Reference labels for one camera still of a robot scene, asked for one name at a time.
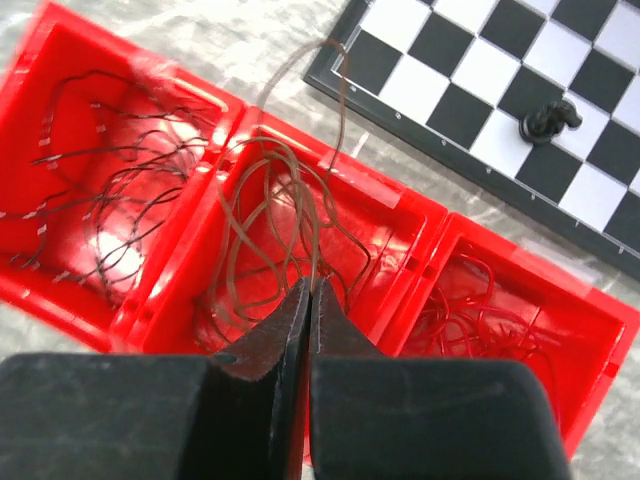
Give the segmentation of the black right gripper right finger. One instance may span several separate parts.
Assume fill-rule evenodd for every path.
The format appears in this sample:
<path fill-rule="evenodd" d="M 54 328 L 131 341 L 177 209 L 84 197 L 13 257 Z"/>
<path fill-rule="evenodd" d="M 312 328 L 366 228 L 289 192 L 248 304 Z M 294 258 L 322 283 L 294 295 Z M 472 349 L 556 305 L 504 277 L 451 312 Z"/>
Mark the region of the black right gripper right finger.
<path fill-rule="evenodd" d="M 312 294 L 310 446 L 319 479 L 566 479 L 533 372 L 511 360 L 393 358 Z"/>

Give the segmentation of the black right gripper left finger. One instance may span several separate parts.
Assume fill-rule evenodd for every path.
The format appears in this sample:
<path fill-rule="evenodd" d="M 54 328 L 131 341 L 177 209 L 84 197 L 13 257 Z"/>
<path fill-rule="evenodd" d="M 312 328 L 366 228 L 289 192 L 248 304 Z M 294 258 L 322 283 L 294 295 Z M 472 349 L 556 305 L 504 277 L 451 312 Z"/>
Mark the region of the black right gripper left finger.
<path fill-rule="evenodd" d="M 1 364 L 5 479 L 295 479 L 310 282 L 210 355 L 21 353 Z"/>

